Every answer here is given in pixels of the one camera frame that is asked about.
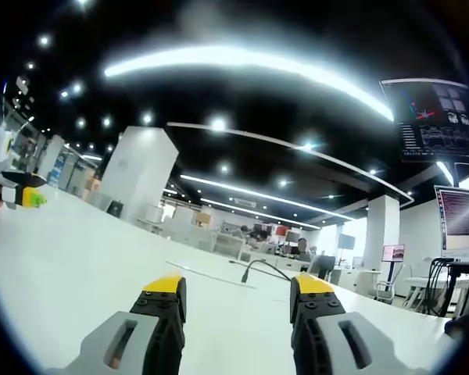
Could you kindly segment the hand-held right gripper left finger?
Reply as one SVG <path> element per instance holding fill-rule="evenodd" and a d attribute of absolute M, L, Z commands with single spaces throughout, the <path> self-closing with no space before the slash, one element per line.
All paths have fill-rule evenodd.
<path fill-rule="evenodd" d="M 185 345 L 186 279 L 146 285 L 128 312 L 116 312 L 81 342 L 79 355 L 47 374 L 178 374 Z"/>

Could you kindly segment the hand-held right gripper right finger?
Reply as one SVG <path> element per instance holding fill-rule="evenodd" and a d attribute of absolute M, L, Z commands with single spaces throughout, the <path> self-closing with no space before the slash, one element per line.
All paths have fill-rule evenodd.
<path fill-rule="evenodd" d="M 346 312 L 334 289 L 308 273 L 290 280 L 290 323 L 299 375 L 428 373 L 402 363 L 388 336 L 358 312 Z"/>

